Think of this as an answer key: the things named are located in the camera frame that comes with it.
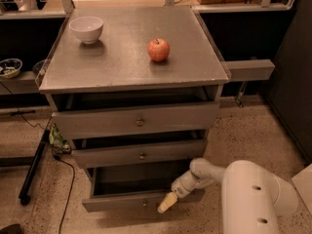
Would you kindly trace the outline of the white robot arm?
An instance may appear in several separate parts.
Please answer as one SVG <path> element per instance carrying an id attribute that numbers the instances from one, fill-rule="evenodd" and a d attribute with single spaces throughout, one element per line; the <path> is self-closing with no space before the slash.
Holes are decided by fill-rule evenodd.
<path id="1" fill-rule="evenodd" d="M 280 234 L 278 219 L 298 207 L 293 186 L 254 162 L 239 160 L 223 168 L 196 158 L 172 183 L 158 212 L 214 181 L 221 185 L 223 234 Z"/>

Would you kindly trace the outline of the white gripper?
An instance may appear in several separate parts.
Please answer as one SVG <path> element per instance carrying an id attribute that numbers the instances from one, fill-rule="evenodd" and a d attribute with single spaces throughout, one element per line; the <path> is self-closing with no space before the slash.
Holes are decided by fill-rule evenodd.
<path id="1" fill-rule="evenodd" d="M 185 172 L 172 183 L 171 189 L 173 192 L 165 196 L 158 207 L 158 212 L 162 214 L 172 207 L 177 202 L 177 197 L 179 199 L 185 198 L 194 190 L 204 189 L 213 182 L 214 180 L 211 178 L 199 178 L 190 171 Z"/>

